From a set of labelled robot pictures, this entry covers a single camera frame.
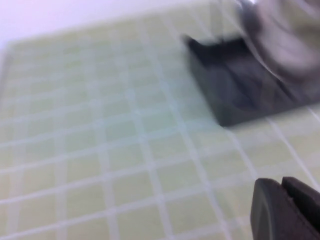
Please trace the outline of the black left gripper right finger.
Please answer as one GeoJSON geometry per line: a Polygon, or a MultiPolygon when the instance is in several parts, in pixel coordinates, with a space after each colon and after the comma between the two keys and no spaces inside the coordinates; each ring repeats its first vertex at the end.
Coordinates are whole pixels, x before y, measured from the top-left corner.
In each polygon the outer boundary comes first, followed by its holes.
{"type": "Polygon", "coordinates": [[[305,225],[304,233],[320,239],[320,193],[292,176],[282,178],[281,186],[292,198],[305,225]]]}

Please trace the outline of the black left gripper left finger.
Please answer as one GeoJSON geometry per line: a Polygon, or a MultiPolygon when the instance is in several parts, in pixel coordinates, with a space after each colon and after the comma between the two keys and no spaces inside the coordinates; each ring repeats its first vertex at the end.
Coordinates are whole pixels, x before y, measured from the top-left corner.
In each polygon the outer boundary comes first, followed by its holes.
{"type": "Polygon", "coordinates": [[[313,240],[282,183],[259,178],[254,183],[250,225],[254,240],[313,240]]]}

